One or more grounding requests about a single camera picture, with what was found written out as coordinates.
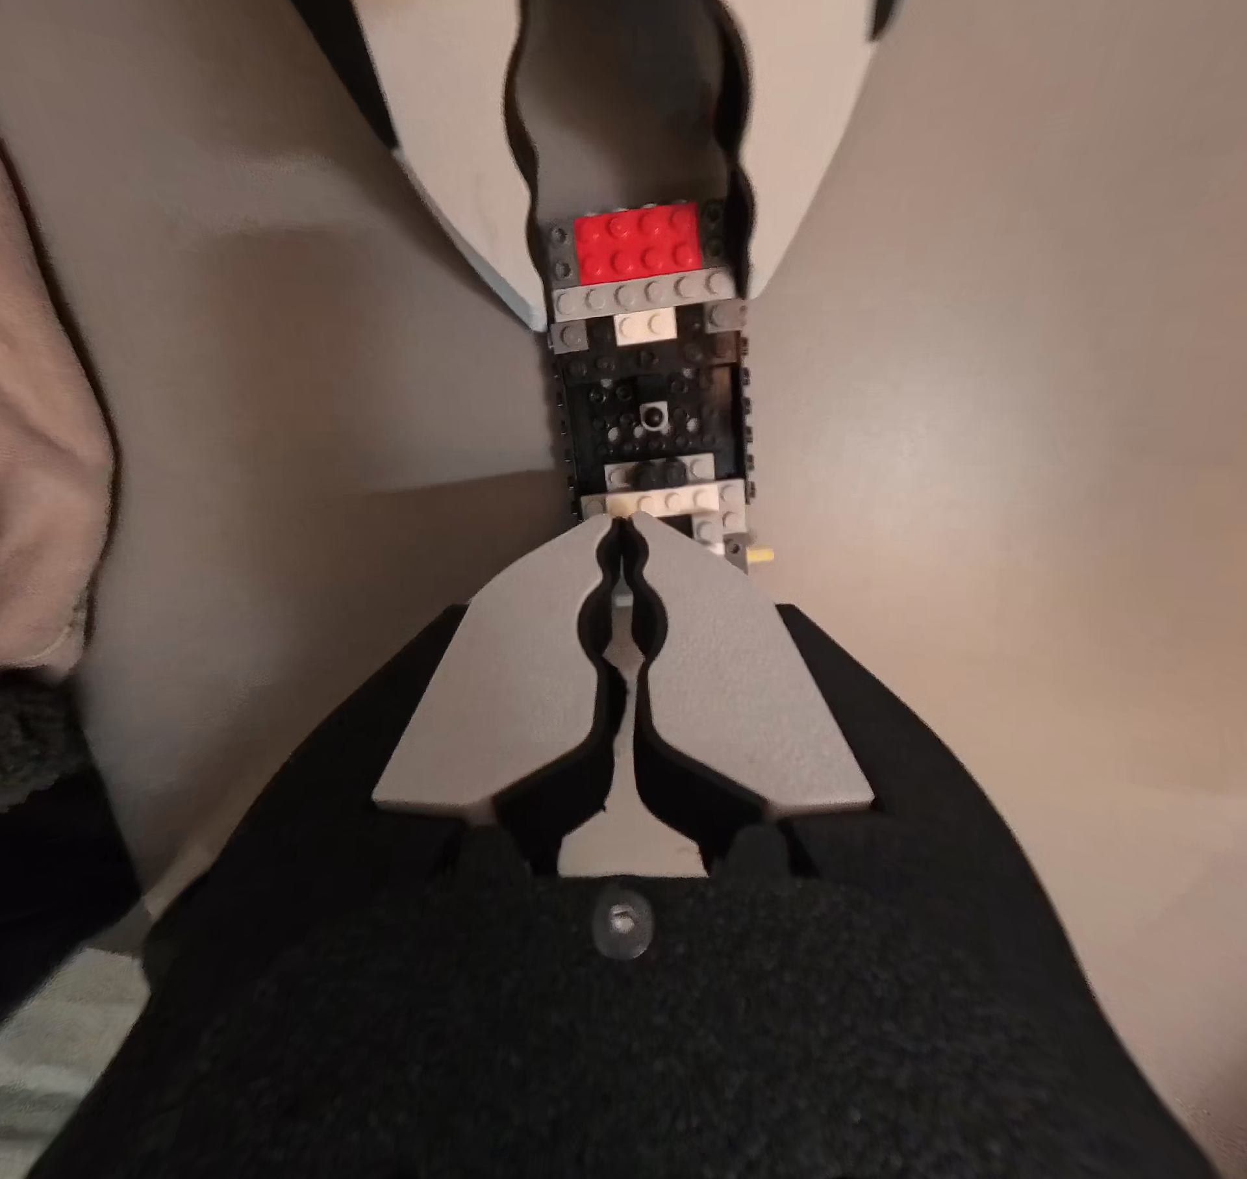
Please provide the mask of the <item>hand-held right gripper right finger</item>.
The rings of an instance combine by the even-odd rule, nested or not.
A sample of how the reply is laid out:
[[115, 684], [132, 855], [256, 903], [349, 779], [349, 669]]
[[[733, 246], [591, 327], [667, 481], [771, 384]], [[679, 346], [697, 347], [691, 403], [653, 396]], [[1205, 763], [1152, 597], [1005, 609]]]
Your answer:
[[626, 524], [638, 795], [706, 871], [737, 835], [857, 814], [875, 793], [786, 623], [756, 585], [661, 521]]

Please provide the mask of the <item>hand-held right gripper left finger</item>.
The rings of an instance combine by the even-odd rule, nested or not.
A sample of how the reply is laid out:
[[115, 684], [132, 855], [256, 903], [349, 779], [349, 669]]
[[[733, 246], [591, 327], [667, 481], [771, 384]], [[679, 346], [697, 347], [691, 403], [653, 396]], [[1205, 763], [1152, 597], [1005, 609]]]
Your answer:
[[536, 873], [604, 810], [627, 682], [608, 662], [619, 533], [599, 517], [467, 605], [371, 794], [381, 812], [498, 826]]

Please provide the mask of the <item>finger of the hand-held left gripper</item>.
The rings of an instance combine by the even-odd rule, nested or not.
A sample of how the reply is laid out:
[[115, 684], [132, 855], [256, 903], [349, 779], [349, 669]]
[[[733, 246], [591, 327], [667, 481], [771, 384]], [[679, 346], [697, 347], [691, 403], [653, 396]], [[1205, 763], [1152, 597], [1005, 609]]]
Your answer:
[[752, 195], [747, 293], [770, 283], [811, 210], [869, 70], [876, 0], [718, 0], [740, 36]]
[[415, 192], [509, 313], [546, 329], [531, 194], [505, 126], [519, 0], [350, 2]]

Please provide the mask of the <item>toy brick car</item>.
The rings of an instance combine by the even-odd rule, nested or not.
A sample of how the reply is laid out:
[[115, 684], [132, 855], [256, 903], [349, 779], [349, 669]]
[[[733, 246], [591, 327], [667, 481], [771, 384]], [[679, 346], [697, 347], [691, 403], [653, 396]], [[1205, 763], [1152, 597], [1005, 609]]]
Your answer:
[[722, 202], [557, 219], [540, 244], [572, 517], [645, 514], [744, 574], [770, 563]]

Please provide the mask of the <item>white desk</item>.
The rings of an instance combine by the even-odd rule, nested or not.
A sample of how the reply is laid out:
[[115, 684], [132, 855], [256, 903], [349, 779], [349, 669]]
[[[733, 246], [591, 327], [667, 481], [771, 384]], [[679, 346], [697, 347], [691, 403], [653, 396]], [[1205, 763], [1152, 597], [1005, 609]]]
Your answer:
[[[756, 299], [763, 574], [1017, 833], [1244, 1177], [1244, 0], [902, 0]], [[538, 343], [288, 0], [2, 0], [2, 139], [117, 438], [79, 689], [172, 890], [566, 517]]]

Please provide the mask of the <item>person's beige garment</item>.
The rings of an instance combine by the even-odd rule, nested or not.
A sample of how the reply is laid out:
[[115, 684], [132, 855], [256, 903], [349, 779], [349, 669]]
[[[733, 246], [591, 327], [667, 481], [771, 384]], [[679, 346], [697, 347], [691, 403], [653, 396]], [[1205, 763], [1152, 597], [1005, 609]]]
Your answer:
[[114, 479], [111, 433], [2, 153], [2, 672], [60, 684], [81, 661]]

